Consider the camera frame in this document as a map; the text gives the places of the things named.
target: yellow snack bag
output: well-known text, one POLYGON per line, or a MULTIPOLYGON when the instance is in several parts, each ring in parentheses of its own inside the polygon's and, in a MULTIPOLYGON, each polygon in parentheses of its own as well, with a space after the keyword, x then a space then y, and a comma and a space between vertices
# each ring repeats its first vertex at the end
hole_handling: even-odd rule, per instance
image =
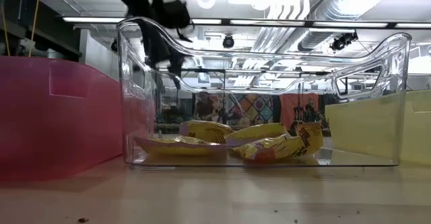
POLYGON ((226 143, 225 135, 233 133, 230 126, 204 120, 189 120, 180 124, 180 135, 211 143, 226 143))
POLYGON ((194 137, 178 136, 171 139, 144 139, 135 137, 134 140, 148 154, 210 155, 226 150, 225 145, 209 143, 194 137))
POLYGON ((322 129, 319 122, 301 124, 297 128, 298 136, 285 134, 276 138, 267 138, 233 148, 241 157, 255 161, 275 161, 287 157, 312 155, 323 146, 322 129))
POLYGON ((226 143, 230 147, 252 143, 267 137, 278 137, 288 133, 282 123, 268 123, 250 126, 225 136, 226 143))

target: clear plastic bin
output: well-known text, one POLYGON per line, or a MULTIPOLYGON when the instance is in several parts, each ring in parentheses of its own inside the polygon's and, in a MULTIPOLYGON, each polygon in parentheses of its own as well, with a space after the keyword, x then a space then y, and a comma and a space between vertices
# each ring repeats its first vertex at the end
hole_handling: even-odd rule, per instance
POLYGON ((126 163, 144 167, 399 164, 411 40, 408 34, 394 34, 369 55, 353 59, 195 50, 145 18, 125 20, 117 30, 126 163), (145 28, 143 32, 137 23, 145 28), (147 53, 141 33, 143 41, 150 42, 147 48, 151 43, 153 46, 147 53), (167 60, 157 70, 150 67, 151 61, 163 59, 163 50, 170 55, 188 55, 180 75, 168 72, 164 67, 167 60), (332 70, 237 67, 245 61, 295 62, 332 70), (205 130, 198 133, 186 127, 184 122, 196 118, 228 125, 231 130, 220 133, 222 138, 210 138, 205 130), (279 124, 272 123, 278 122, 284 131, 276 138, 277 130, 268 126, 277 128, 279 124), (264 126, 244 130, 258 124, 264 126), (319 137, 308 138, 309 133, 319 137), (185 140, 198 135, 206 141, 190 144, 185 140), (182 142, 158 140, 175 137, 182 142))

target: pink plastic bin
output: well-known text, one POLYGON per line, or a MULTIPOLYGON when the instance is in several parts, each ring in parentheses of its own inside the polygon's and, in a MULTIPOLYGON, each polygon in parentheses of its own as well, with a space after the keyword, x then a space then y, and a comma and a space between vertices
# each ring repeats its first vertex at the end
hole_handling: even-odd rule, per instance
POLYGON ((83 64, 0 57, 0 180, 65 178, 122 153, 119 83, 83 64))

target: ceiling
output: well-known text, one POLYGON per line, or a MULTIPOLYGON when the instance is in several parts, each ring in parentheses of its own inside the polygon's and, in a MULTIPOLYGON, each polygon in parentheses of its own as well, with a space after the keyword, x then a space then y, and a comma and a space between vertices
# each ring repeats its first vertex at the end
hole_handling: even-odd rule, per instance
MULTIPOLYGON (((103 16, 103 17, 123 17, 127 8, 120 0, 41 0, 49 7, 64 16, 103 16)), ((255 1, 266 0, 244 0, 232 3, 233 0, 214 0, 214 4, 210 9, 203 8, 199 4, 199 0, 184 0, 187 2, 187 7, 191 17, 216 17, 216 18, 268 18, 271 16, 270 8, 259 10, 262 5, 251 5, 255 1)), ((210 0, 201 0, 204 4, 208 4, 210 0)), ((290 0, 294 8, 294 3, 298 0, 290 0)), ((301 0, 301 10, 306 7, 301 0)), ((310 5, 313 6, 318 0, 309 0, 310 5)), ((354 0, 352 7, 358 6, 362 3, 361 0, 354 0)), ((431 20, 431 0, 379 0, 378 3, 371 7, 368 11, 362 14, 357 20, 364 21, 430 21, 431 20)), ((109 47, 113 38, 116 37, 116 32, 113 25, 86 25, 91 29, 92 36, 99 42, 109 47)), ((235 47, 231 50, 253 50, 253 45, 256 39, 261 34, 261 28, 248 28, 248 27, 209 27, 201 26, 197 28, 191 35, 198 48, 209 48, 223 50, 222 41, 224 34, 232 34, 235 39, 235 47), (197 36, 198 33, 203 32, 204 36, 197 36)), ((324 42, 319 45, 315 54, 322 55, 336 55, 341 57, 359 57, 367 54, 368 51, 376 47, 378 43, 383 41, 388 36, 399 32, 398 30, 358 30, 359 41, 354 42, 351 46, 347 47, 341 52, 334 54, 329 50, 329 42, 324 42)), ((431 44, 431 31, 406 31, 413 37, 413 46, 431 44)))

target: person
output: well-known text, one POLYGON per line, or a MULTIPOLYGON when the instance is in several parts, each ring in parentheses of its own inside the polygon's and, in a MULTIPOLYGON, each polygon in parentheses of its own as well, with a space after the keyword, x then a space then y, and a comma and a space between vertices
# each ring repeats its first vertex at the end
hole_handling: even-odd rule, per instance
POLYGON ((209 97, 209 93, 201 91, 196 95, 196 107, 193 117, 197 120, 212 121, 213 116, 218 115, 214 110, 214 101, 209 97))

